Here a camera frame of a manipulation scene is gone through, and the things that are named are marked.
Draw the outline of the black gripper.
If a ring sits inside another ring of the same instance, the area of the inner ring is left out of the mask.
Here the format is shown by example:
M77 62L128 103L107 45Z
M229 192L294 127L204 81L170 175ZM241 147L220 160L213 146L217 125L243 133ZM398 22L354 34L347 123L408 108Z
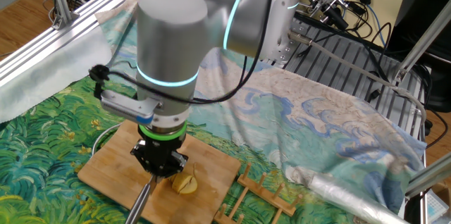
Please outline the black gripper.
M188 156L177 152L183 142L178 138L161 141L145 137L136 143L130 153L148 173L169 178L181 173L188 161Z

